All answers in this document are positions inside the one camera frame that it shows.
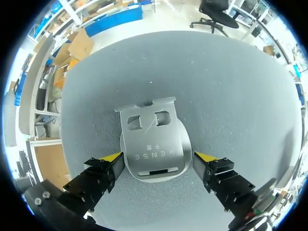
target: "cable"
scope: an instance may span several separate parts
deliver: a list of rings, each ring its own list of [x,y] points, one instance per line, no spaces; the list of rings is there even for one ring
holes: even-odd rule
[[[57,103],[56,103],[55,101],[53,101],[53,102],[51,102],[51,105],[53,105],[53,103],[54,103],[54,105],[55,105],[55,107],[56,107],[57,113],[59,113],[59,112],[58,112],[58,108],[57,108]]]
[[[57,103],[56,103],[55,101],[51,102],[51,106],[52,106],[52,107],[53,107],[53,103],[54,103],[54,106],[55,106],[55,108],[56,108],[57,113],[59,113],[58,108],[57,108]],[[57,119],[53,119],[53,120],[52,120],[52,124],[55,124],[55,123],[56,123],[56,120],[57,120]]]

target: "office chair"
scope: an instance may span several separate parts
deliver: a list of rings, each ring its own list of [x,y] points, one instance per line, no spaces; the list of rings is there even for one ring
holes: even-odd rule
[[[222,34],[228,37],[226,32],[223,31],[223,27],[219,24],[231,28],[239,28],[239,25],[229,15],[223,11],[228,9],[229,3],[228,0],[202,0],[199,11],[208,15],[212,20],[201,18],[199,22],[192,22],[190,27],[193,28],[194,24],[208,25],[211,26],[212,34],[214,33],[215,28],[219,30]]]

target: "desk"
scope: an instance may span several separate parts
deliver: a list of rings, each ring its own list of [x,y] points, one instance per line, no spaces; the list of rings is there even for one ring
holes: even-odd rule
[[[71,176],[89,158],[120,151],[115,108],[170,96],[176,97],[192,149],[231,159],[257,188],[272,177],[282,178],[291,157],[300,153],[298,95],[292,77],[275,59],[223,36],[155,32],[109,45],[68,73],[61,129]],[[125,169],[93,217],[125,231],[226,230],[233,219],[191,168],[153,184]]]

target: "silver metal bracket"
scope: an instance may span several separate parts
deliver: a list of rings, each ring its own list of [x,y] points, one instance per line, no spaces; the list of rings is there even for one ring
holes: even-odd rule
[[[192,161],[191,143],[174,101],[170,97],[153,100],[147,107],[115,110],[121,116],[125,165],[138,180],[170,180],[185,172]]]

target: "white pillar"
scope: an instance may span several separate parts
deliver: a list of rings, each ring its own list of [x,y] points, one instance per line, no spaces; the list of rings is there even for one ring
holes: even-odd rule
[[[63,8],[66,10],[66,12],[71,16],[71,18],[74,20],[74,22],[79,26],[82,24],[81,19],[78,17],[74,9],[71,7],[68,1],[66,0],[59,0],[59,2],[62,4]]]

